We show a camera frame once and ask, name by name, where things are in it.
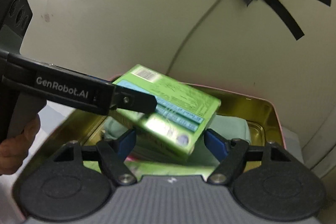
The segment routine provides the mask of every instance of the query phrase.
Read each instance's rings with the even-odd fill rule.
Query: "barcode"
[[[148,70],[144,67],[138,68],[136,70],[134,70],[132,72],[132,74],[139,76],[149,82],[155,82],[158,78],[160,78],[160,74],[152,71],[152,70]]]

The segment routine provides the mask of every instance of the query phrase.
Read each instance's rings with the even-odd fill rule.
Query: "gray ribbed surface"
[[[228,189],[211,186],[201,176],[145,176],[118,188],[97,213],[72,224],[261,224],[271,223],[242,209]],[[29,219],[26,224],[42,224]],[[315,218],[296,224],[318,224]]]

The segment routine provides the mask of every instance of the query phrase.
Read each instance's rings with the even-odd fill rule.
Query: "human hand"
[[[0,144],[0,175],[14,174],[22,165],[23,160],[28,156],[37,132],[40,130],[40,117],[26,124],[23,132]]]

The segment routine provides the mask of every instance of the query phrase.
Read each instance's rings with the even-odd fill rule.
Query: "blue label stripe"
[[[159,113],[160,115],[166,117],[168,120],[170,120],[172,122],[175,122],[175,123],[179,124],[180,126],[186,128],[186,129],[189,129],[193,132],[195,132],[198,128],[197,125],[192,124],[191,122],[182,118],[178,114],[172,113],[169,109],[163,108],[160,105],[157,105],[156,112]]]
[[[148,92],[147,90],[144,90],[143,88],[140,88],[139,86],[137,85],[134,85],[126,80],[121,80],[119,83],[117,83],[117,85],[119,86],[123,86],[124,88],[128,88],[128,89],[132,89],[132,90],[136,90],[136,91],[140,91],[140,92],[143,92],[143,93],[147,93],[147,94],[151,94],[150,92]],[[170,103],[164,99],[162,99],[161,97],[158,97],[156,95],[154,95],[155,98],[156,98],[156,101],[158,104],[164,106],[165,108],[169,108],[171,109],[172,111],[182,115],[183,117],[185,118],[188,118],[198,124],[200,124],[201,122],[203,122],[203,118],[177,106],[177,105],[174,105],[173,103]]]

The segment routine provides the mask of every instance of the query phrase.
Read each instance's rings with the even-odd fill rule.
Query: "screw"
[[[226,176],[223,174],[213,174],[209,179],[211,183],[219,184],[226,181]]]
[[[134,176],[132,176],[130,174],[120,175],[118,179],[122,184],[131,184],[135,181]]]

